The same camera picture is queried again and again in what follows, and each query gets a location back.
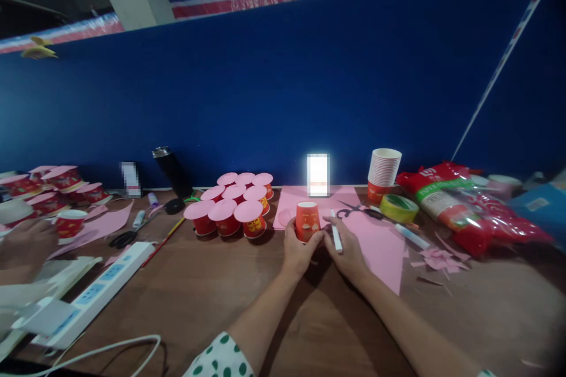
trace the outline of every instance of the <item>red plastic bag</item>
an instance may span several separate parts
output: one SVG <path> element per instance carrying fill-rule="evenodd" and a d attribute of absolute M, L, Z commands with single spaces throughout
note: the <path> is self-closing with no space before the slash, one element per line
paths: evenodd
<path fill-rule="evenodd" d="M 397 183 L 426 213 L 453 230 L 453 240 L 472 256 L 481 256 L 494 243 L 552 241 L 539 227 L 477 190 L 464 166 L 444 162 L 416 174 L 401 173 Z"/>

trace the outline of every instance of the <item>table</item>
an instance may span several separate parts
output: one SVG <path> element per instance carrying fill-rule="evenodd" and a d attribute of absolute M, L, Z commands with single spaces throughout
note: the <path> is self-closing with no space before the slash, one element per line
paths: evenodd
<path fill-rule="evenodd" d="M 364 191 L 359 189 L 362 200 Z M 270 201 L 269 223 L 279 193 L 275 190 Z M 157 197 L 163 204 L 173 194 L 158 192 Z M 120 200 L 108 206 L 120 209 L 125 205 Z M 146 198 L 137 199 L 129 224 L 147 206 Z M 161 241 L 180 217 L 162 214 L 140 231 L 139 240 Z M 423 213 L 417 222 L 429 235 L 437 228 Z M 192 359 L 277 274 L 283 259 L 282 235 L 268 230 L 256 243 L 243 238 L 241 231 L 227 239 L 216 234 L 197 238 L 192 223 L 186 221 L 99 314 L 65 358 L 156 333 L 167 343 L 167 375 L 182 375 Z M 554 342 L 566 306 L 566 273 L 560 253 L 538 246 L 524 247 L 521 256 L 502 250 L 485 263 L 473 262 L 471 272 L 450 275 L 449 282 L 441 273 L 429 274 L 447 284 L 450 296 L 440 286 L 416 280 L 423 269 L 412 268 L 410 261 L 420 256 L 409 250 L 400 296 L 422 318 L 500 377 L 542 375 L 543 370 L 529 368 L 521 359 L 548 363 L 554 354 L 552 347 L 557 345 Z M 111 254 L 116 251 L 102 240 L 73 253 L 104 258 Z M 314 261 L 284 314 L 262 375 L 414 376 L 380 319 L 344 281 L 324 249 Z M 75 295 L 89 282 L 76 287 Z M 102 375 L 130 375 L 151 348 L 140 346 L 122 353 Z M 106 352 L 70 368 L 98 374 L 116 354 Z M 26 361 L 52 362 L 37 346 L 21 347 L 14 355 Z M 162 365 L 160 350 L 141 375 L 160 375 Z"/>

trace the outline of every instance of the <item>blue wall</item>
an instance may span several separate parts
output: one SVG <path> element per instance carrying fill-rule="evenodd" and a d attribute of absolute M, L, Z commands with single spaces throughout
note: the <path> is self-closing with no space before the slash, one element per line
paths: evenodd
<path fill-rule="evenodd" d="M 61 44 L 60 59 L 0 55 L 0 170 L 77 164 L 120 187 L 134 160 L 167 186 L 160 145 L 196 186 L 232 170 L 301 184 L 316 151 L 342 184 L 367 182 L 376 147 L 401 150 L 402 170 L 433 165 L 528 1 L 303 0 Z"/>

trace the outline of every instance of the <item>power strip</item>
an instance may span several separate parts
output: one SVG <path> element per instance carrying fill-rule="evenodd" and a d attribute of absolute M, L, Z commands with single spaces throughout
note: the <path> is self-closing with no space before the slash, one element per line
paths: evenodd
<path fill-rule="evenodd" d="M 51 336 L 38 335 L 31 343 L 67 349 L 153 252 L 155 248 L 151 243 L 132 244 L 104 274 L 71 302 L 77 310 Z"/>

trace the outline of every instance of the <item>black scissors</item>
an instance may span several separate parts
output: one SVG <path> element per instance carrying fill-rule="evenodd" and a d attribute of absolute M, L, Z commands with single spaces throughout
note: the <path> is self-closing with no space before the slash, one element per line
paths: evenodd
<path fill-rule="evenodd" d="M 350 209 L 340 209 L 338 212 L 336 212 L 336 216 L 337 216 L 338 218 L 340 218 L 340 219 L 346 218 L 346 217 L 349 216 L 352 212 L 362 212 L 362 213 L 364 213 L 364 214 L 366 214 L 366 215 L 368 215 L 368 216 L 370 216 L 370 217 L 372 217 L 372 218 L 379 219 L 379 220 L 383 219 L 383 214 L 379 213 L 379 212 L 376 211 L 376 210 L 373 210 L 373 209 L 370 209 L 370 208 L 367 208 L 367 209 L 360 209 L 360 207 L 363 205 L 363 203 L 360 203 L 358 206 L 352 206 L 352 205 L 349 205 L 349 204 L 347 204 L 347 203 L 344 203 L 344 202 L 341 201 L 341 200 L 339 200 L 339 202 L 340 202 L 341 204 L 344 204 L 344 205 L 346 205 L 347 207 L 350 208 Z"/>
<path fill-rule="evenodd" d="M 119 236 L 117 236 L 114 240 L 112 240 L 108 245 L 110 247 L 115 247 L 117 249 L 122 249 L 124 247 L 126 247 L 128 244 L 130 244 L 131 242 L 134 241 L 134 239 L 137 236 L 137 232 L 144 226 L 146 225 L 148 222 L 152 221 L 158 214 L 155 214 L 153 217 L 149 218 L 148 220 L 146 220 L 142 225 L 140 225 L 138 228 L 136 228 L 135 230 L 130 230 L 128 232 L 122 233 Z"/>

